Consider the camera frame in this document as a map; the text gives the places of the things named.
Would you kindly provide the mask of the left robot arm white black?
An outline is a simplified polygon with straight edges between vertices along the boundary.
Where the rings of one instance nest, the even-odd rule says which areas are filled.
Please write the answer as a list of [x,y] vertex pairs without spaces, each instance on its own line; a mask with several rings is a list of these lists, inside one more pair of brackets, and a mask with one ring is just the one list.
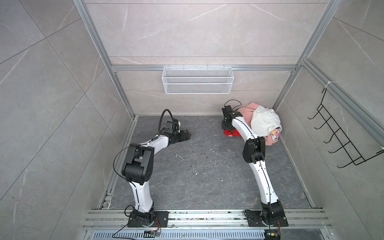
[[130,144],[122,166],[122,176],[130,183],[133,190],[135,206],[130,217],[148,226],[155,221],[154,202],[151,198],[149,180],[154,170],[154,156],[171,144],[188,141],[191,134],[180,130],[172,134],[156,135],[153,139]]

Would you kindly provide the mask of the red cloth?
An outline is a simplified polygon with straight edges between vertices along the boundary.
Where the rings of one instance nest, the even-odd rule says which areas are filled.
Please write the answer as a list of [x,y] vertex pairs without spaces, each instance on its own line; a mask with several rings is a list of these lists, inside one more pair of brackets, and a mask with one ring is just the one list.
[[240,137],[241,136],[241,134],[238,132],[238,130],[233,130],[233,131],[226,130],[226,131],[223,131],[223,133],[229,137]]

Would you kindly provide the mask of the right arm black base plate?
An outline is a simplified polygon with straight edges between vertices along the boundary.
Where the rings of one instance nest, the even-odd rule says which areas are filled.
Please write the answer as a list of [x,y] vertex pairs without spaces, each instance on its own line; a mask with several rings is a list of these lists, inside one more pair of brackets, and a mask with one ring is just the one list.
[[245,218],[249,227],[288,227],[289,223],[284,212],[273,211],[269,213],[267,210],[261,211],[244,211]]

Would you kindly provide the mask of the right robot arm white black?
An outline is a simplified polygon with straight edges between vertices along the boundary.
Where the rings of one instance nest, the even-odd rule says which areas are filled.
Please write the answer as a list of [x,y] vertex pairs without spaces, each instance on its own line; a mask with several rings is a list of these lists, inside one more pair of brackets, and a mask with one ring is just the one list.
[[237,130],[245,141],[243,159],[248,163],[255,175],[261,194],[261,219],[266,226],[272,226],[283,218],[285,213],[281,201],[275,193],[269,178],[265,153],[266,144],[263,137],[259,137],[246,123],[240,112],[235,112],[231,106],[222,108],[224,120],[222,129],[225,131]]

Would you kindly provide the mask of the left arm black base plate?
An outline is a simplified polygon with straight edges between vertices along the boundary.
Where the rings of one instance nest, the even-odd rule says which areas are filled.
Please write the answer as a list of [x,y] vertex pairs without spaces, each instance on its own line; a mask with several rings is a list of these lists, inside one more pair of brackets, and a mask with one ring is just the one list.
[[153,213],[142,214],[138,212],[134,214],[131,212],[129,217],[129,228],[139,227],[154,227],[156,228],[160,224],[161,228],[165,228],[168,225],[169,212],[167,211],[154,211]]

